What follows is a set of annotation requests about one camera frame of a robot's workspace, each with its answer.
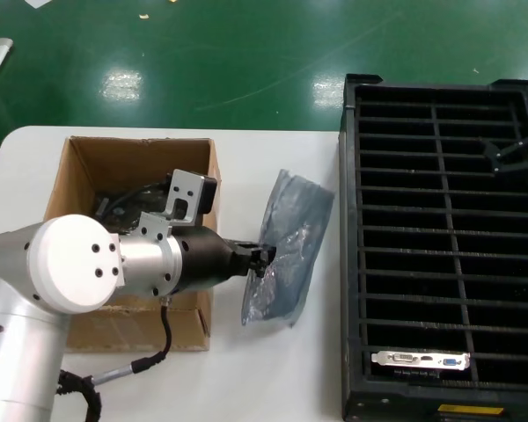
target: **white tape on floor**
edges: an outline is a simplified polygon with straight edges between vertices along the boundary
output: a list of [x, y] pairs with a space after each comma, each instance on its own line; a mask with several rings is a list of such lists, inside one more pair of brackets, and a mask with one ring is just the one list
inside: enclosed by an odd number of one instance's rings
[[51, 0], [26, 0], [26, 3], [33, 6], [35, 9], [40, 8], [43, 4], [49, 3]]

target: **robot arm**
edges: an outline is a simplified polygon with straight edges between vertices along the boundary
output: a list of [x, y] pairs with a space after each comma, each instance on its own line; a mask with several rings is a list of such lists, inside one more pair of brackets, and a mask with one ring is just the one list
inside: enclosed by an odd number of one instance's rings
[[175, 171], [166, 211], [142, 213], [125, 236], [83, 215], [0, 235], [0, 421], [50, 419], [70, 315], [119, 294], [168, 297], [264, 273], [275, 248], [225, 240], [196, 225], [211, 209], [215, 183]]

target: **cardboard box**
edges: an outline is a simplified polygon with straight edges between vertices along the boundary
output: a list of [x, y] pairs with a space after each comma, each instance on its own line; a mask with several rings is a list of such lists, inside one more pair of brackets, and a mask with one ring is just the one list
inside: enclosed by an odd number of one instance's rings
[[[209, 139], [69, 138], [62, 151], [46, 220], [93, 215], [97, 193], [121, 192], [159, 182], [174, 169], [207, 174], [221, 182], [215, 145]], [[216, 230], [219, 189], [203, 224]], [[212, 292], [175, 295], [168, 316], [172, 349], [207, 350]], [[160, 350], [165, 334], [156, 298], [118, 296], [101, 309], [72, 318], [70, 352]]]

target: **black storage rack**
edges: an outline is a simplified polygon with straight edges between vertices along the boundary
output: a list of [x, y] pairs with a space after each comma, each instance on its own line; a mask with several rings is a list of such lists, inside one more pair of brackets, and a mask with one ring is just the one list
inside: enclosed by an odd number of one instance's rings
[[[528, 81], [405, 86], [347, 76], [345, 420], [528, 422], [528, 175], [500, 177], [484, 155], [527, 137]], [[372, 363], [382, 350], [472, 359], [465, 371], [435, 374]]]

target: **green floor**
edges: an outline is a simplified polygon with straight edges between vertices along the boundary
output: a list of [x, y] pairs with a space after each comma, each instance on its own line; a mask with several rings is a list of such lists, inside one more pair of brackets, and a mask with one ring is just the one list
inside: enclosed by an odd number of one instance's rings
[[0, 142], [27, 125], [337, 130], [348, 72], [528, 78], [528, 1], [0, 0], [0, 37]]

